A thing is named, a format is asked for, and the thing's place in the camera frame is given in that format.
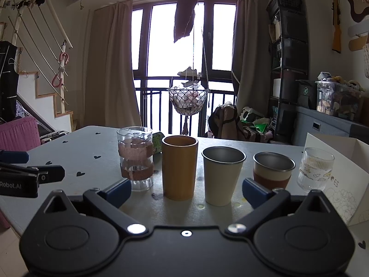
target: gray cabinet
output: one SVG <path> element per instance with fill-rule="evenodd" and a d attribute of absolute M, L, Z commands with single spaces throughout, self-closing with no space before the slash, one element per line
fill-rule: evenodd
<path fill-rule="evenodd" d="M 305 146 L 307 133 L 354 137 L 369 144 L 369 127 L 300 106 L 296 111 L 294 146 Z"/>

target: floor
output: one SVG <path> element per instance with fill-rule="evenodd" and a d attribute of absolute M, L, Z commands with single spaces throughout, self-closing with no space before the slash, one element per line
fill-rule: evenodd
<path fill-rule="evenodd" d="M 19 252 L 19 238 L 11 228 L 0 227 L 0 277 L 22 277 L 27 271 Z"/>

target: paper bag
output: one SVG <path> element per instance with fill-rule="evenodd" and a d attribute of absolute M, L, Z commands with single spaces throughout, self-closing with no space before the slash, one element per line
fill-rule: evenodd
<path fill-rule="evenodd" d="M 307 147 L 335 157 L 324 193 L 343 221 L 354 225 L 369 220 L 369 145 L 350 137 L 308 133 Z"/>

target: hanging basket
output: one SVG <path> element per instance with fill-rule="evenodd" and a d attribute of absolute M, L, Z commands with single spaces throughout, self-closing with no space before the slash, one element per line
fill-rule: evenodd
<path fill-rule="evenodd" d="M 168 89 L 169 100 L 181 115 L 194 115 L 200 112 L 209 90 Z"/>
<path fill-rule="evenodd" d="M 364 72 L 365 76 L 369 78 L 369 43 L 367 43 L 364 48 Z"/>

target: table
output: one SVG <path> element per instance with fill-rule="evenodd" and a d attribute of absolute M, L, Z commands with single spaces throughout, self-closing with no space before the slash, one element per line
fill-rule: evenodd
<path fill-rule="evenodd" d="M 90 188 L 107 188 L 121 180 L 117 146 L 117 129 L 88 126 L 60 137 L 28 152 L 29 162 L 25 166 L 62 165 L 65 178 L 62 182 L 43 184 L 38 198 L 26 199 L 0 196 L 0 208 L 15 231 L 21 235 L 42 202 L 54 189 L 62 189 L 67 195 L 81 195 Z M 229 223 L 252 211 L 243 198 L 242 181 L 252 176 L 253 155 L 270 151 L 284 154 L 296 163 L 287 190 L 294 195 L 305 195 L 296 182 L 303 147 L 230 141 L 223 139 L 198 138 L 199 152 L 195 193 L 192 200 L 175 202 L 163 197 L 161 180 L 161 154 L 154 156 L 154 186 L 146 192 L 132 192 L 121 210 L 148 227 L 154 225 L 219 225 L 225 228 Z M 247 158 L 233 194 L 232 201 L 224 207 L 205 202 L 204 172 L 201 151 L 211 146 L 229 146 L 243 151 Z M 369 245 L 369 222 L 349 227 L 357 243 L 366 240 Z M 366 251 L 355 249 L 348 272 L 351 276 L 366 276 L 369 271 Z"/>

